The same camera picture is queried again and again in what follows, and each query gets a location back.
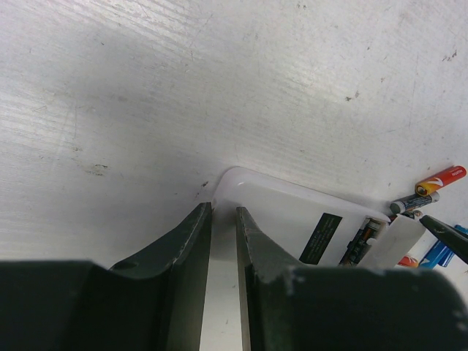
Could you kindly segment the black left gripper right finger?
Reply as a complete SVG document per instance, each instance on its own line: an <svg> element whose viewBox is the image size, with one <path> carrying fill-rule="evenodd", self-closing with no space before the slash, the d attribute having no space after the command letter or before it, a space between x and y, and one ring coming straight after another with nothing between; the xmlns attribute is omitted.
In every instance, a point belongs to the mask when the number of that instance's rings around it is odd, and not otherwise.
<svg viewBox="0 0 468 351"><path fill-rule="evenodd" d="M465 350L467 305L441 274L317 268L236 210L245 350Z"/></svg>

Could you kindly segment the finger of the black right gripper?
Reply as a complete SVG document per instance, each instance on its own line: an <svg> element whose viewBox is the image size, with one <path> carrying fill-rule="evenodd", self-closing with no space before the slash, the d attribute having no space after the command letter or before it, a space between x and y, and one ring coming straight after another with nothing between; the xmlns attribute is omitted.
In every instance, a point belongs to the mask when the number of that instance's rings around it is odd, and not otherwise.
<svg viewBox="0 0 468 351"><path fill-rule="evenodd" d="M424 215L419 222L463 262L468 263L467 234L429 215Z"/></svg>

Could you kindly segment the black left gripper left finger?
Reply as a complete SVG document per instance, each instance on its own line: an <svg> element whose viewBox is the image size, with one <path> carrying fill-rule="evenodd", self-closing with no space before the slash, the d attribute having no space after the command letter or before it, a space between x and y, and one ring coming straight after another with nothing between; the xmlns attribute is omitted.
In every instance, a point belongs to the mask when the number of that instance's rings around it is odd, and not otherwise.
<svg viewBox="0 0 468 351"><path fill-rule="evenodd" d="M1 263L3 350L198 350L211 247L210 203L139 252Z"/></svg>

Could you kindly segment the white battery cover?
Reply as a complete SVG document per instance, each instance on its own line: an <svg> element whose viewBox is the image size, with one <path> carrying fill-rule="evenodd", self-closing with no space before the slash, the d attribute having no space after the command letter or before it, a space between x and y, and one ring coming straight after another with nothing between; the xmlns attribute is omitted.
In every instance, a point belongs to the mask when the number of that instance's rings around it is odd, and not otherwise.
<svg viewBox="0 0 468 351"><path fill-rule="evenodd" d="M398 215L357 264L359 268L394 268L420 240L426 228L417 220Z"/></svg>

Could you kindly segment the dark battery pair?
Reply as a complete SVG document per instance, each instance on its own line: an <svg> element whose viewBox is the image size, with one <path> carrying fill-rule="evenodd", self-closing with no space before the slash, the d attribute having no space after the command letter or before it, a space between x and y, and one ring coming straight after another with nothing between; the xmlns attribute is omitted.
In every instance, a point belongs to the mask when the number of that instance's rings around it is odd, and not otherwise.
<svg viewBox="0 0 468 351"><path fill-rule="evenodd" d="M404 212L414 211L415 209L436 203L439 199L440 196L437 192L424 196L413 194L394 200L390 204L390 210L393 214L402 214Z"/></svg>

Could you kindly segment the white red-faced remote control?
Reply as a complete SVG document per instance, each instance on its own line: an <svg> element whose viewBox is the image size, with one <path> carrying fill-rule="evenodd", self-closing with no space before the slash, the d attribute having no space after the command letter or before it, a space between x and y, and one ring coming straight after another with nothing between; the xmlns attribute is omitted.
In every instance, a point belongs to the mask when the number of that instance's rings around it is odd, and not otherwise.
<svg viewBox="0 0 468 351"><path fill-rule="evenodd" d="M337 266L370 220L384 230L385 214L242 167L229 169L214 192L211 254L236 259L235 215L244 207L269 238L307 264Z"/></svg>

